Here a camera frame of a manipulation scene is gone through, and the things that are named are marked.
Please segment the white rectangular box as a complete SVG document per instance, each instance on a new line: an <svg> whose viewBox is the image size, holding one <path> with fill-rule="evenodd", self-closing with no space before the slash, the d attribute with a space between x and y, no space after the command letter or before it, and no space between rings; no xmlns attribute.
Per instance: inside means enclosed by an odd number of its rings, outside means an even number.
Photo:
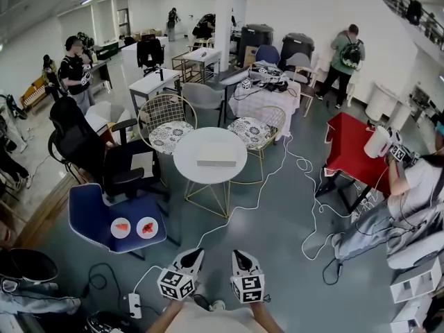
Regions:
<svg viewBox="0 0 444 333"><path fill-rule="evenodd" d="M237 160L237 148L232 142L205 142L199 146L197 160Z"/></svg>

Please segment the white power strip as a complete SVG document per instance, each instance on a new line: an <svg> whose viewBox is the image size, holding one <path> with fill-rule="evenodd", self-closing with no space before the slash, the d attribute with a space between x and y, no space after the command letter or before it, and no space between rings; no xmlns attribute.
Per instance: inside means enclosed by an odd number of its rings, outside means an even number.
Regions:
<svg viewBox="0 0 444 333"><path fill-rule="evenodd" d="M142 308L141 308L139 294L138 293L129 293L128 294L128 304L129 304L130 315L134 319L141 319L142 318Z"/></svg>

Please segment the grey upholstered chair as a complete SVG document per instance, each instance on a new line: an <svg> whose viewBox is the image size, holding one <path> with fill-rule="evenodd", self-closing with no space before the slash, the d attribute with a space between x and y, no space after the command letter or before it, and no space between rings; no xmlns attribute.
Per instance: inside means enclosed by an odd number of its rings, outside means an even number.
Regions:
<svg viewBox="0 0 444 333"><path fill-rule="evenodd" d="M217 110L219 112L217 126L221 126L221 118L225 108L225 93L200 83L185 83L182 95L193 108L199 110Z"/></svg>

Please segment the person's left forearm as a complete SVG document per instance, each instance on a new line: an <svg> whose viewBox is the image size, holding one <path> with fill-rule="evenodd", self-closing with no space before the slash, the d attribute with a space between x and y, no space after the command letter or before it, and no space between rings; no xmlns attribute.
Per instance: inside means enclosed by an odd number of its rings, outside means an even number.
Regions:
<svg viewBox="0 0 444 333"><path fill-rule="evenodd" d="M158 316L146 333L166 333L168 327L184 306L184 301L171 300L166 309Z"/></svg>

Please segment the person's right forearm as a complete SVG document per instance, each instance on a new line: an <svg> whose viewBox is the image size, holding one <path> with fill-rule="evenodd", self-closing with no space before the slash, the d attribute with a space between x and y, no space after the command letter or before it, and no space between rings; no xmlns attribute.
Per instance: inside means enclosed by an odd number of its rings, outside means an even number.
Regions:
<svg viewBox="0 0 444 333"><path fill-rule="evenodd" d="M263 302L252 302L250 308L253 312L254 319L268 332L268 333L284 333L283 329L276 323L274 318L270 315Z"/></svg>

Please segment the dark grey desk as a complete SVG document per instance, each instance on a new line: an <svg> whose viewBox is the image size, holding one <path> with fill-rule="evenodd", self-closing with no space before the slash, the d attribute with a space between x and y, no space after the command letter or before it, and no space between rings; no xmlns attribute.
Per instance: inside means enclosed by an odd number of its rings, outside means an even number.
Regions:
<svg viewBox="0 0 444 333"><path fill-rule="evenodd" d="M93 93L97 93L99 90L104 89L109 94L112 89L112 82L108 70L108 61L99 60L92 65L89 72L91 74L89 83Z"/></svg>

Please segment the white plate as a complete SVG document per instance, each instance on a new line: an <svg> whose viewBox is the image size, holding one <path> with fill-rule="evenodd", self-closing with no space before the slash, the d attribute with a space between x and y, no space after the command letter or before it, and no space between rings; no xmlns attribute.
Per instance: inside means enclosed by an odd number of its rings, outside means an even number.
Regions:
<svg viewBox="0 0 444 333"><path fill-rule="evenodd" d="M115 225L118 224L118 223L127 223L128 224L128 230L127 231L122 231L122 230L119 230L119 229L115 228ZM126 219L126 218L123 218L123 217L119 217L119 218L115 219L112 222L111 226L110 226L111 234L116 239L124 239L124 238L126 238L130 234L130 230L131 230L130 221L128 219Z"/></svg>
<svg viewBox="0 0 444 333"><path fill-rule="evenodd" d="M150 222L153 222L153 231L148 232L148 233L143 233L142 228L147 223L150 223ZM154 219L153 217L143 217L137 223L136 232L142 239L152 239L153 237L155 237L157 235L158 228L159 228L159 225L158 225L158 222L156 221L156 219Z"/></svg>

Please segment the grey wooden-armed chair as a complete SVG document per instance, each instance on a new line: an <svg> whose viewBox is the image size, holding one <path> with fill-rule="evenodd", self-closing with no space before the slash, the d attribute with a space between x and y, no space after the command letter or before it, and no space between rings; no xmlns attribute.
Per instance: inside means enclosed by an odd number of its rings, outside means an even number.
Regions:
<svg viewBox="0 0 444 333"><path fill-rule="evenodd" d="M301 96L307 99L303 117L306 117L315 97L317 73L304 53L295 53L285 62L284 74L300 85Z"/></svg>

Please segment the black trash bin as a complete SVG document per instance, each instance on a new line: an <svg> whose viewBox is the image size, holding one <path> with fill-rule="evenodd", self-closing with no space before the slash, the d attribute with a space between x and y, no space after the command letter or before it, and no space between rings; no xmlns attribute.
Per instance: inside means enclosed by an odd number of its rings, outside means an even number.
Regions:
<svg viewBox="0 0 444 333"><path fill-rule="evenodd" d="M295 53L303 53L310 60L314 52L313 39L303 33L288 33L282 39L279 68L284 68L285 62Z"/></svg>
<svg viewBox="0 0 444 333"><path fill-rule="evenodd" d="M237 60L241 66L244 65L244 55L247 46L259 46L263 44L272 45L273 28L266 24L247 24L241 29L239 53Z"/></svg>

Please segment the floral seat cushion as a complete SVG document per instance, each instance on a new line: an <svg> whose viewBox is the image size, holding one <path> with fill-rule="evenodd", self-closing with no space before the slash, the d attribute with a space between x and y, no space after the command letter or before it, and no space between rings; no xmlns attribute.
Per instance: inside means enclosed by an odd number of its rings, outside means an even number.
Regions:
<svg viewBox="0 0 444 333"><path fill-rule="evenodd" d="M276 127L253 117L241 117L233 121L227 129L236 134L248 150L264 148L273 139Z"/></svg>
<svg viewBox="0 0 444 333"><path fill-rule="evenodd" d="M186 121L170 121L153 130L148 140L152 148L165 155L173 155L177 143L194 127Z"/></svg>

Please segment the white curved board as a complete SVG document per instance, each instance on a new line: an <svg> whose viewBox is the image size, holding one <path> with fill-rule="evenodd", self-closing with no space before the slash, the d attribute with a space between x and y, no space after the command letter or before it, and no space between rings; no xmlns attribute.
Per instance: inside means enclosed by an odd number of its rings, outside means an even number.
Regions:
<svg viewBox="0 0 444 333"><path fill-rule="evenodd" d="M224 86L236 85L241 81L247 79L247 77L249 77L249 70L250 67L247 65L246 67L238 69L232 72L231 74L225 76L219 81L219 83Z"/></svg>

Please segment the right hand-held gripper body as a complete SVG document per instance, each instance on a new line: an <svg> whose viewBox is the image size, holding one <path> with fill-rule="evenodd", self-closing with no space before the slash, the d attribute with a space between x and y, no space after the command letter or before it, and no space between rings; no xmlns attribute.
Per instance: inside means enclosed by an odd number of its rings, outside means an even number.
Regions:
<svg viewBox="0 0 444 333"><path fill-rule="evenodd" d="M264 274L262 269L252 273L232 275L230 282L232 290L240 303L262 302L264 300Z"/></svg>

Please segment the pink cloth table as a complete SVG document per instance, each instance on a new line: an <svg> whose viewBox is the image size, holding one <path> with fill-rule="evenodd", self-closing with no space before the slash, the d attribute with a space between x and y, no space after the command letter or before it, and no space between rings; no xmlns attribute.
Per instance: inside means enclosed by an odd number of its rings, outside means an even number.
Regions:
<svg viewBox="0 0 444 333"><path fill-rule="evenodd" d="M238 84L228 101L228 105L236 117L247 116L250 112L264 106L275 106L285 113L285 123L282 131L276 137L279 140L282 136L288 137L291 134L291 120L296 110L300 107L299 83L289 81L288 89L285 92L270 92L261 87L244 89Z"/></svg>

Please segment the white metal-frame table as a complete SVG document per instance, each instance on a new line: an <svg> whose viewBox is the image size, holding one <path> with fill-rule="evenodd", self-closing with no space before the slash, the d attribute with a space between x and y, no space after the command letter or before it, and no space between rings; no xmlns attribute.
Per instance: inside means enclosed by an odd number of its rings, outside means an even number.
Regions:
<svg viewBox="0 0 444 333"><path fill-rule="evenodd" d="M221 51L214 48L201 47L195 51L184 54L185 62L198 65L199 81L205 84L221 69Z"/></svg>

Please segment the wooden frame shelf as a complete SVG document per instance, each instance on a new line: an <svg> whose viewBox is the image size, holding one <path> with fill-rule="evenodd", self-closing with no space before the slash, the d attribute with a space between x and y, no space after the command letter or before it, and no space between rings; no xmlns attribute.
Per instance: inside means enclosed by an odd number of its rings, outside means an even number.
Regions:
<svg viewBox="0 0 444 333"><path fill-rule="evenodd" d="M185 60L184 54L177 55L171 59L172 70L180 72L180 80L182 83L189 82L197 73L196 63Z"/></svg>

